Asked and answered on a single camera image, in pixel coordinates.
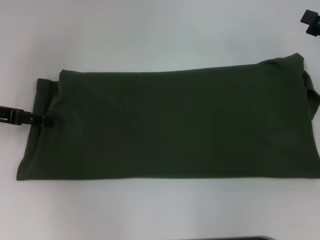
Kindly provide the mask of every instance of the garment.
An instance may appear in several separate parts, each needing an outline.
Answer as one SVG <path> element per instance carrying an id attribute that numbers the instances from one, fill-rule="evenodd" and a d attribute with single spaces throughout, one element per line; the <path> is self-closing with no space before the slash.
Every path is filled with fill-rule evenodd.
<path id="1" fill-rule="evenodd" d="M 39 79 L 17 180 L 319 178 L 303 61 Z"/>

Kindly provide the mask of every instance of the white table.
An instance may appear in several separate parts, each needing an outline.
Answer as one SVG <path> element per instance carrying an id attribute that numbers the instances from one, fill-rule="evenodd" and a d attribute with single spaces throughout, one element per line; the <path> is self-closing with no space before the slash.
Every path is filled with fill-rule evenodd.
<path id="1" fill-rule="evenodd" d="M 0 0 L 0 105 L 31 111 L 62 69 L 153 72 L 300 53 L 320 91 L 319 0 Z M 313 121 L 320 148 L 320 112 Z M 30 127 L 0 124 L 0 239 L 320 237 L 320 180 L 15 180 Z"/>

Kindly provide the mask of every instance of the black clip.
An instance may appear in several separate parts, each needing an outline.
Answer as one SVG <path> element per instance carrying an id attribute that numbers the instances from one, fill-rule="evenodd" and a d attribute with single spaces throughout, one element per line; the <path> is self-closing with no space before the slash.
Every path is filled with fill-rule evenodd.
<path id="1" fill-rule="evenodd" d="M 48 116 L 34 114 L 22 109 L 0 106 L 0 123 L 50 126 L 53 121 L 52 118 Z"/>
<path id="2" fill-rule="evenodd" d="M 300 22 L 309 25 L 306 30 L 307 34 L 315 37 L 320 35 L 320 16 L 317 12 L 306 10 Z"/>

